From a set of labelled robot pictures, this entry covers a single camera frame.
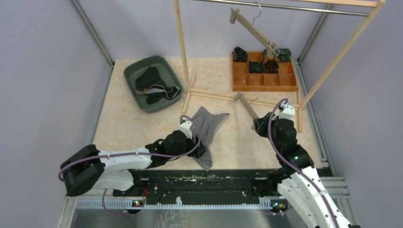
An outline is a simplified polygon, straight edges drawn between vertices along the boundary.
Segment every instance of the hanger hook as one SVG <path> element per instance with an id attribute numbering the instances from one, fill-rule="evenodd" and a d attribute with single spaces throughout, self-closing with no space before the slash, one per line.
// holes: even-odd
<path id="1" fill-rule="evenodd" d="M 259 5 L 259 15 L 257 17 L 255 17 L 252 21 L 252 24 L 255 25 L 255 19 L 260 17 L 260 15 L 262 14 L 262 7 L 260 6 L 260 3 L 258 3 L 257 1 L 254 1 L 253 3 L 256 3 Z"/>
<path id="2" fill-rule="evenodd" d="M 250 101 L 250 104 L 252 104 L 252 102 L 256 101 L 256 100 L 259 98 L 259 95 L 260 95 L 260 93 L 259 93 L 259 90 L 258 90 L 258 89 L 254 89 L 254 90 L 252 90 L 252 91 L 256 91 L 256 92 L 258 92 L 258 96 L 257 96 L 255 99 L 251 100 L 251 101 Z"/>

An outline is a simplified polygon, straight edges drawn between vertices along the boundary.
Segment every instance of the gray striped cloth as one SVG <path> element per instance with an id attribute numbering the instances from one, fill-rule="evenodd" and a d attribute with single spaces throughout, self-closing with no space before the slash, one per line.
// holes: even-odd
<path id="1" fill-rule="evenodd" d="M 196 124 L 191 129 L 193 142 L 196 143 L 196 134 L 200 134 L 201 143 L 206 147 L 206 152 L 200 158 L 193 158 L 204 170 L 208 171 L 213 165 L 211 151 L 209 146 L 213 142 L 214 134 L 218 131 L 221 125 L 227 120 L 229 113 L 221 113 L 213 115 L 203 106 L 199 108 L 192 120 Z"/>

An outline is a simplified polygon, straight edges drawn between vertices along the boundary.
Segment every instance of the wooden organizer box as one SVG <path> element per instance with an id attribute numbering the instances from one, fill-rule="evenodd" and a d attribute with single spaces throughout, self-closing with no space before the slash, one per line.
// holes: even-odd
<path id="1" fill-rule="evenodd" d="M 262 52 L 249 51 L 247 62 L 234 62 L 235 52 L 231 54 L 232 90 L 249 92 L 295 92 L 298 89 L 292 62 L 278 62 L 278 74 L 264 70 L 263 74 L 249 73 L 249 61 L 261 62 Z M 275 58 L 265 57 L 265 61 Z"/>

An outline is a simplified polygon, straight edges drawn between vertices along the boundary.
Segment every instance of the wooden frame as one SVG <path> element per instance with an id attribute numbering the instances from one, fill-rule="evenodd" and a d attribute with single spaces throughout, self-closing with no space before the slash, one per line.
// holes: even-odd
<path id="1" fill-rule="evenodd" d="M 369 10 L 368 17 L 364 18 L 363 21 L 360 23 L 360 25 L 355 29 L 352 36 L 344 44 L 344 46 L 341 48 L 341 50 L 338 52 L 338 54 L 335 56 L 335 58 L 330 63 L 330 65 L 326 68 L 326 70 L 322 73 L 321 77 L 314 84 L 314 86 L 307 93 L 307 95 L 305 97 L 302 97 L 300 89 L 298 89 L 297 104 L 294 104 L 294 107 L 297 110 L 297 130 L 298 130 L 298 132 L 302 132 L 302 118 L 303 118 L 302 110 L 304 109 L 305 105 L 311 99 L 313 94 L 319 89 L 319 87 L 326 80 L 326 78 L 330 75 L 330 73 L 332 73 L 333 69 L 337 66 L 337 64 L 344 57 L 344 55 L 351 48 L 351 46 L 357 41 L 357 39 L 360 37 L 362 32 L 365 30 L 365 28 L 369 25 L 369 23 L 371 23 L 371 21 L 374 19 L 374 17 L 378 14 L 378 12 L 384 6 L 386 1 L 385 0 L 377 0 L 377 1 L 369 1 L 369 0 L 292 0 L 292 1 L 330 3 L 330 4 L 337 4 L 337 5 L 362 6 L 362 7 L 371 8 Z M 180 48 L 181 48 L 183 69 L 184 69 L 184 73 L 185 73 L 185 80 L 186 80 L 186 87 L 187 87 L 187 95 L 186 95 L 186 100 L 185 100 L 185 104 L 183 106 L 182 112 L 186 113 L 186 110 L 188 107 L 188 102 L 189 102 L 191 95 L 233 101 L 233 98 L 235 96 L 234 94 L 221 93 L 221 92 L 193 88 L 193 84 L 194 84 L 196 75 L 195 74 L 193 75 L 192 81 L 189 80 L 189 72 L 188 72 L 185 44 L 184 44 L 184 38 L 183 38 L 182 19 L 181 19 L 181 13 L 179 11 L 179 0 L 173 0 L 173 5 L 175 8 L 176 25 L 178 28 L 179 44 L 180 44 Z M 253 98 L 251 98 L 251 97 L 246 97 L 246 99 L 249 101 L 253 100 Z M 261 99 L 261 98 L 257 99 L 256 101 L 253 101 L 253 103 L 256 105 L 264 105 L 264 106 L 275 106 L 277 104 L 276 101 L 271 101 L 271 100 L 266 100 L 266 99 Z"/>

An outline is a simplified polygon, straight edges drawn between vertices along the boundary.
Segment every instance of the gray panel wall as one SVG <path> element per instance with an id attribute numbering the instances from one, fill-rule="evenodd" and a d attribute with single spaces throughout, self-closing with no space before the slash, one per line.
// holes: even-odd
<path id="1" fill-rule="evenodd" d="M 0 227 L 54 228 L 109 66 L 68 0 L 0 1 Z"/>
<path id="2" fill-rule="evenodd" d="M 403 2 L 387 4 L 314 95 L 362 227 L 401 227 Z M 303 68 L 312 86 L 360 18 L 330 16 Z"/>
<path id="3" fill-rule="evenodd" d="M 81 0 L 87 15 L 113 59 L 150 55 L 180 56 L 172 0 Z M 230 24 L 230 8 L 239 8 L 250 21 L 258 7 L 180 0 L 188 57 L 228 56 L 236 47 L 262 50 L 263 46 L 238 22 Z M 284 0 L 260 3 L 323 8 L 323 4 Z M 279 47 L 298 57 L 320 15 L 262 8 L 255 25 Z"/>

